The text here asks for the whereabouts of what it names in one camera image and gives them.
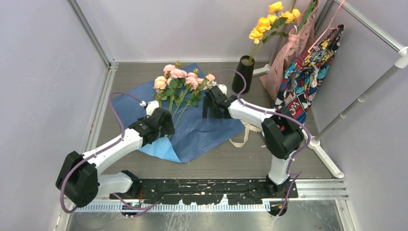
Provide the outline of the pink rose stem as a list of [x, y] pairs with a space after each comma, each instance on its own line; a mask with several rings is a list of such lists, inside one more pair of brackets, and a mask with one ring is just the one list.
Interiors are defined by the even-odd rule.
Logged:
[[163, 68], [164, 77], [166, 78], [167, 91], [166, 93], [169, 99], [169, 111], [172, 112], [173, 103], [175, 102], [178, 94], [179, 86], [181, 82], [187, 77], [187, 72], [180, 68], [181, 62], [177, 61], [176, 64], [168, 64]]
[[184, 113], [184, 111], [186, 110], [188, 106], [190, 105], [197, 106], [197, 103], [196, 103], [196, 100], [198, 99], [197, 93], [199, 93], [197, 91], [199, 87], [198, 74], [199, 74], [199, 70], [197, 68], [194, 69], [193, 72], [189, 72], [187, 74], [187, 77], [185, 78], [185, 82], [184, 82], [184, 86], [186, 87], [186, 89], [181, 90], [179, 96], [177, 97], [177, 99], [175, 99], [175, 103], [177, 107], [176, 107], [173, 117], [175, 117], [182, 103], [186, 102], [184, 109], [181, 111], [181, 113], [178, 116], [178, 119], [176, 120], [175, 127], [177, 126], [182, 114]]
[[202, 98], [202, 92], [209, 90], [210, 88], [212, 88], [212, 83], [215, 82], [215, 76], [212, 74], [208, 74], [203, 78], [198, 77], [198, 81], [199, 81], [199, 87], [197, 89], [197, 91], [199, 93], [197, 93], [198, 99], [196, 100], [197, 106], [198, 106], [198, 102], [201, 100]]
[[166, 90], [167, 90], [167, 79], [164, 76], [157, 77], [154, 80], [153, 89], [156, 91], [156, 94], [153, 95], [153, 98], [158, 101], [159, 106], [162, 107], [163, 101], [167, 100]]

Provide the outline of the cream ribbon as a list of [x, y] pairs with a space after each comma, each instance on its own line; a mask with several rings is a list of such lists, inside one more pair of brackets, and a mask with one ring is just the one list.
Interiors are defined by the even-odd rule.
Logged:
[[241, 121], [244, 125], [244, 131], [241, 132], [238, 136], [228, 139], [228, 141], [236, 148], [242, 148], [246, 145], [249, 140], [250, 132], [261, 133], [262, 130], [248, 122]]

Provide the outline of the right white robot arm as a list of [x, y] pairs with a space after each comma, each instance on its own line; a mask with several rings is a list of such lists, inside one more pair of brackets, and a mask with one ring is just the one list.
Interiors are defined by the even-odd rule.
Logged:
[[268, 194], [278, 198], [285, 193], [291, 157], [304, 140], [300, 123], [288, 109], [261, 108], [234, 95], [227, 97], [224, 87], [218, 85], [205, 93], [203, 117], [237, 119], [259, 128], [272, 154], [271, 168], [266, 177]]

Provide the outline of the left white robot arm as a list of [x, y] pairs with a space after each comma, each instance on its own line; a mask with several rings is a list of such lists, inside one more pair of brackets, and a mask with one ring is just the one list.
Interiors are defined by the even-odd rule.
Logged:
[[67, 197], [76, 207], [85, 207], [97, 197], [115, 193], [136, 198], [141, 190], [137, 176], [128, 170], [110, 175], [103, 172], [130, 152], [174, 132], [171, 113], [158, 107], [104, 145], [83, 154], [72, 151], [66, 156], [56, 180], [60, 199]]

